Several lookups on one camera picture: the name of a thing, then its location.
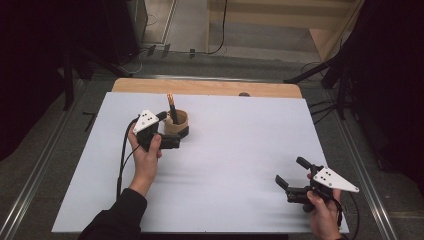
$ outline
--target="pencil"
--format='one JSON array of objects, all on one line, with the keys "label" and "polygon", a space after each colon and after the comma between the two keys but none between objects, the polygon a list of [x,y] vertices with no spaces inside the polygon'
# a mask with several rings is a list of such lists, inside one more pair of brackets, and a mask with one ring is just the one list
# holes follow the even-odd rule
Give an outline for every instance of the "pencil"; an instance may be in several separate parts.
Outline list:
[{"label": "pencil", "polygon": [[169,102],[169,108],[171,113],[171,119],[174,124],[178,124],[178,118],[177,118],[177,111],[175,110],[175,103],[174,103],[174,97],[172,96],[172,93],[168,93],[168,102]]}]

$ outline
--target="white table surface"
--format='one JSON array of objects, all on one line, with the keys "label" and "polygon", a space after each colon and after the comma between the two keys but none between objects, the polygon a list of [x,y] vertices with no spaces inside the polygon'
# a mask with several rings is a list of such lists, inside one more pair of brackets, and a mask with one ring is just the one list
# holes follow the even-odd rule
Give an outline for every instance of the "white table surface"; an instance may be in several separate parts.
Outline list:
[{"label": "white table surface", "polygon": [[[174,94],[174,100],[189,115],[190,134],[179,149],[163,150],[142,231],[310,232],[302,205],[288,203],[274,181],[278,174],[290,187],[309,185],[298,156],[327,165],[304,99]],[[166,94],[106,95],[53,232],[81,232],[115,202],[125,130],[143,109],[167,111]],[[131,158],[122,188],[133,172]],[[341,231],[348,232],[345,220]]]}]

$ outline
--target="wooden edge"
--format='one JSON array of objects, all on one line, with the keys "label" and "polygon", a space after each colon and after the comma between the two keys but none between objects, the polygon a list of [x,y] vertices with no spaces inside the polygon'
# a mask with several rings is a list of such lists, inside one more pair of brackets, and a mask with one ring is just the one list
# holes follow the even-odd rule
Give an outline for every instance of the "wooden edge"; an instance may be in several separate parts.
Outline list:
[{"label": "wooden edge", "polygon": [[236,82],[226,80],[204,81],[120,78],[115,81],[112,92],[221,96],[239,96],[241,93],[247,93],[252,97],[302,98],[300,89],[295,84]]}]

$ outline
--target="black sleeve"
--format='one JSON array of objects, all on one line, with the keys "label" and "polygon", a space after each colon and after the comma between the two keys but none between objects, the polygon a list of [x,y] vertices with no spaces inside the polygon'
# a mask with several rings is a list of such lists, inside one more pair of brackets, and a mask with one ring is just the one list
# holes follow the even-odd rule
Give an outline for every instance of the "black sleeve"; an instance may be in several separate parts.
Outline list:
[{"label": "black sleeve", "polygon": [[140,239],[140,221],[147,200],[138,192],[126,188],[109,210],[101,211],[84,229],[79,240]]}]

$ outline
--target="hand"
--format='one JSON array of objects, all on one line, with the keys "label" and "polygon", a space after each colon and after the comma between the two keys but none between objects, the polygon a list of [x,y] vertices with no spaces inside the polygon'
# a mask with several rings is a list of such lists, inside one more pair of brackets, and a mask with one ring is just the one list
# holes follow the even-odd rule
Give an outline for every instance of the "hand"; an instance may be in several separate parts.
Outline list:
[{"label": "hand", "polygon": [[137,142],[137,137],[133,133],[134,126],[135,124],[131,126],[128,133],[131,148],[133,150],[137,148],[133,153],[135,172],[129,188],[146,197],[157,174],[158,158],[162,157],[162,152],[159,149],[162,138],[159,134],[155,135],[150,142],[149,151],[146,152]]},{"label": "hand", "polygon": [[[333,196],[338,202],[340,202],[341,190],[333,189]],[[324,200],[314,194],[312,191],[308,191],[307,196],[309,201],[315,205],[315,209],[311,212],[310,224],[312,233],[316,238],[320,240],[335,240],[341,238],[339,227],[337,226],[337,207],[333,201],[329,201],[327,204]]]}]

